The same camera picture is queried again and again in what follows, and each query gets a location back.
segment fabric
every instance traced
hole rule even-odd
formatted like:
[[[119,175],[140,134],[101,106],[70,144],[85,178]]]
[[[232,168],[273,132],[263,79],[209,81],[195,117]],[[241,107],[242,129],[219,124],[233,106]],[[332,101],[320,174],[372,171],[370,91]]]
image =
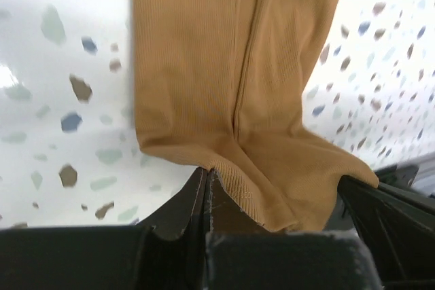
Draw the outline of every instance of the fabric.
[[[133,0],[141,150],[216,168],[270,231],[321,230],[365,163],[307,131],[301,94],[338,0]]]

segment terrazzo pattern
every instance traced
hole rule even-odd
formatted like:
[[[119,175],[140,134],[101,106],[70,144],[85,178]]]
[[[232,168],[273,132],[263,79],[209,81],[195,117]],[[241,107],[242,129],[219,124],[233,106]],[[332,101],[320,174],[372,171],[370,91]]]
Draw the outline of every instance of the terrazzo pattern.
[[[373,168],[433,152],[434,2],[341,0],[306,126]],[[135,223],[192,174],[139,152],[129,28],[129,0],[0,0],[0,228]]]

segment folded cloth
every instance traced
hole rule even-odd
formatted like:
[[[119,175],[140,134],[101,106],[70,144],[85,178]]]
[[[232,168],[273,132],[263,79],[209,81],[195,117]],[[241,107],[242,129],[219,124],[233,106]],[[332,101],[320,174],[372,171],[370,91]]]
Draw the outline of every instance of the folded cloth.
[[[338,0],[133,0],[142,152],[216,168],[270,231],[321,230],[365,163],[307,131],[301,94]]]

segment brown spot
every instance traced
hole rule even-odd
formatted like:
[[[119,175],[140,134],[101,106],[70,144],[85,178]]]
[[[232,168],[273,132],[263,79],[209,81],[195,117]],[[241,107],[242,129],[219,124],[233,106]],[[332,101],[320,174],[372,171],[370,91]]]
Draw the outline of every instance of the brown spot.
[[[337,134],[340,134],[342,131],[343,131],[343,129],[345,129],[345,125],[341,125],[340,127],[338,127],[338,129],[337,129]]]
[[[110,45],[110,51],[112,52],[117,52],[119,50],[118,44],[117,43],[112,43]]]
[[[414,44],[412,43],[408,48],[408,52],[406,53],[406,55],[408,56],[408,59],[410,59],[411,56],[413,55],[413,50],[414,50]]]
[[[384,154],[386,149],[387,149],[387,147],[384,147],[384,148],[382,149],[382,151],[379,152],[378,156],[381,156],[382,154]]]
[[[112,73],[116,73],[121,69],[121,62],[119,59],[112,59],[109,63],[109,69]]]
[[[340,100],[340,93],[337,93],[337,95],[335,96],[335,98],[332,101],[332,103],[336,104],[338,102],[338,100]]]
[[[366,100],[366,97],[363,94],[358,95],[358,101],[362,105],[364,101]]]
[[[386,3],[375,3],[373,6],[373,15],[378,16],[385,9],[386,5]]]
[[[320,56],[319,56],[319,61],[320,63],[323,65],[327,59],[328,59],[328,55],[329,55],[329,49],[330,49],[330,45],[329,43],[324,47],[324,49],[320,52]]]
[[[20,222],[20,223],[15,223],[11,227],[11,229],[24,229],[24,228],[27,228],[27,227],[28,227],[27,222]]]
[[[385,34],[385,29],[376,30],[375,36],[374,36],[375,40],[378,41],[380,38],[382,38],[382,36],[384,34]]]
[[[69,164],[62,167],[59,171],[59,177],[64,188],[74,187],[77,183],[77,171]]]
[[[379,109],[382,107],[382,103],[381,103],[381,101],[377,101],[375,99],[372,99],[370,101],[370,106],[373,108],[373,110],[379,111]]]
[[[349,36],[349,29],[344,25],[341,26],[341,36],[345,39],[347,39],[347,37]]]
[[[346,59],[344,59],[343,62],[341,63],[340,70],[345,71],[350,63],[351,63],[351,57],[346,57]]]
[[[366,142],[367,137],[364,137],[357,145],[356,149],[360,149]]]
[[[103,205],[102,207],[100,207],[96,212],[95,212],[95,217],[98,220],[102,220],[104,219],[104,217],[106,216],[108,210],[112,209],[113,207],[115,207],[115,202],[110,202],[108,204]]]
[[[88,84],[85,83],[84,80],[74,76],[69,76],[69,82],[73,87],[73,91],[77,100],[80,102],[88,103],[90,97],[92,96],[92,88]]]

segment brown cloth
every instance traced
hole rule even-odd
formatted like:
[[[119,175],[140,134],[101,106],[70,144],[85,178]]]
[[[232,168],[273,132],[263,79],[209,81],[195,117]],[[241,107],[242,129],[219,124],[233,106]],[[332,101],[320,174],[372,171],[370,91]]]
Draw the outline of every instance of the brown cloth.
[[[338,0],[133,0],[141,150],[216,168],[270,231],[321,230],[365,163],[302,126],[301,94]]]

